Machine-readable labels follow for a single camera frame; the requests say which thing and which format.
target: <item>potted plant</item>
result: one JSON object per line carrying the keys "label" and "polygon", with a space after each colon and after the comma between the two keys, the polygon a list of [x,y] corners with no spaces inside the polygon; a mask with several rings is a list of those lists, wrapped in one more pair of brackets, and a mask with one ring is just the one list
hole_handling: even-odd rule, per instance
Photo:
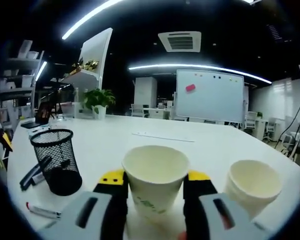
{"label": "potted plant", "polygon": [[105,119],[107,106],[114,104],[116,104],[116,98],[111,90],[97,88],[84,94],[84,105],[92,110],[96,119]]}
{"label": "potted plant", "polygon": [[264,115],[263,115],[262,112],[258,111],[258,112],[256,113],[256,117],[262,119],[262,118],[264,117]]}

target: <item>green plant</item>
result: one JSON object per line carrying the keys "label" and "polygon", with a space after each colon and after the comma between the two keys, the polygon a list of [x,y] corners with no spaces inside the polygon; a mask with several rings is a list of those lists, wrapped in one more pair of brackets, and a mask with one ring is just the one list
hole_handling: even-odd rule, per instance
{"label": "green plant", "polygon": [[264,117],[263,113],[260,112],[260,111],[258,111],[258,112],[256,113],[256,116],[257,116],[257,118],[261,118],[261,119]]}
{"label": "green plant", "polygon": [[96,106],[106,107],[114,104],[116,104],[116,98],[111,90],[97,88],[84,94],[85,107],[94,110],[97,114],[99,110]]}

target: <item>paper cup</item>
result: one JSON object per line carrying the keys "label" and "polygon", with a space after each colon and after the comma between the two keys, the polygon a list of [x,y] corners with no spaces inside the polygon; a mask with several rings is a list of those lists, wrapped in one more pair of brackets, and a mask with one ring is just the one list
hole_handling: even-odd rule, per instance
{"label": "paper cup", "polygon": [[130,150],[122,161],[136,211],[157,221],[168,211],[188,174],[186,155],[165,146],[141,146]]}
{"label": "paper cup", "polygon": [[280,177],[269,165],[256,160],[240,160],[230,167],[224,192],[253,219],[277,198],[281,189]]}

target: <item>ceiling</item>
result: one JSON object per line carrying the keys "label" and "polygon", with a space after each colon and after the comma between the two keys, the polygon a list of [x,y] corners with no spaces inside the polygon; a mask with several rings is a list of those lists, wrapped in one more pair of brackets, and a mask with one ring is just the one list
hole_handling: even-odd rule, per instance
{"label": "ceiling", "polygon": [[[242,0],[123,0],[62,40],[74,23],[104,2],[39,0],[31,6],[13,38],[32,39],[35,50],[45,50],[49,65],[40,83],[67,72],[69,68],[52,63],[70,66],[78,60],[83,42],[107,28],[113,28],[113,33],[103,82],[117,92],[127,87],[133,91],[135,77],[175,72],[164,68],[128,71],[131,66],[151,64],[216,66],[271,82],[300,77],[300,6],[290,7],[288,0],[282,4],[263,0],[254,6]],[[277,39],[270,28],[277,31]],[[158,34],[174,31],[201,32],[200,52],[166,52]],[[245,81],[267,85],[249,77]]]}

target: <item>whiteboard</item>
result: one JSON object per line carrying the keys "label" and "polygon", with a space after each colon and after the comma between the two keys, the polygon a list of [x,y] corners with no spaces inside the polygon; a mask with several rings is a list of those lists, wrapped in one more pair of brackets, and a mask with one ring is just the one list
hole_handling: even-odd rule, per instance
{"label": "whiteboard", "polygon": [[[186,87],[195,89],[187,91]],[[244,77],[216,71],[177,70],[175,112],[179,117],[242,123]]]}

